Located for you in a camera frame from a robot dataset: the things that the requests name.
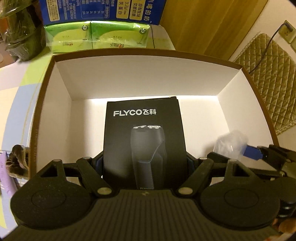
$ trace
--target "black power cord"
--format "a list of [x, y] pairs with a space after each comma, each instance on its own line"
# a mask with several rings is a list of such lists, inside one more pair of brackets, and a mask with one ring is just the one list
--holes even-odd
[[286, 25], [286, 27], [287, 27], [291, 32], [293, 31], [292, 27], [291, 27], [288, 23], [283, 23], [283, 24], [277, 29], [277, 31], [275, 31], [275, 33], [273, 34], [273, 36], [271, 37], [271, 39], [269, 40], [269, 42], [268, 42], [268, 44], [267, 44], [267, 46], [266, 46], [266, 49], [265, 49], [263, 55], [261, 56], [260, 61], [259, 61], [258, 64], [257, 64], [257, 65], [256, 65], [256, 66], [255, 66], [250, 72], [249, 72], [249, 74], [251, 74], [251, 73], [252, 73], [255, 69], [257, 69], [257, 67], [261, 64], [261, 62], [262, 62], [264, 56], [266, 55], [267, 48], [268, 48], [268, 46], [270, 45], [272, 39], [273, 39], [274, 36], [277, 34], [277, 32], [281, 29], [281, 27], [284, 26], [284, 25]]

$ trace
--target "black product box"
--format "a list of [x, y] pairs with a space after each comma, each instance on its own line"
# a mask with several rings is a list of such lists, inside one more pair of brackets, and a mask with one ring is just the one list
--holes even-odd
[[113, 188], [178, 188], [188, 177], [176, 97], [108, 102], [103, 178]]

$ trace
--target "blue carton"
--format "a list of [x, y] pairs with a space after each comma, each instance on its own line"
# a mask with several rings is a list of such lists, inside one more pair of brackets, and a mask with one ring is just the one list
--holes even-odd
[[166, 0], [39, 0], [44, 25], [88, 20], [158, 25]]

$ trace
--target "electric shaver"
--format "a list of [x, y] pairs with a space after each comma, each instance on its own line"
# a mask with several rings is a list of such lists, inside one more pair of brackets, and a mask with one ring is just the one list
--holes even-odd
[[136, 126], [131, 130], [133, 170], [138, 189], [161, 189], [167, 154], [161, 126]]

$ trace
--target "quilted fabric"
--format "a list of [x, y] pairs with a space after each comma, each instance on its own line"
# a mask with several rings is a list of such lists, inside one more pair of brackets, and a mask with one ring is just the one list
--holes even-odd
[[[252, 70], [260, 61], [270, 37], [255, 36], [235, 62]], [[296, 125], [296, 64], [275, 41], [270, 43], [266, 56], [251, 73], [270, 114], [277, 135]]]

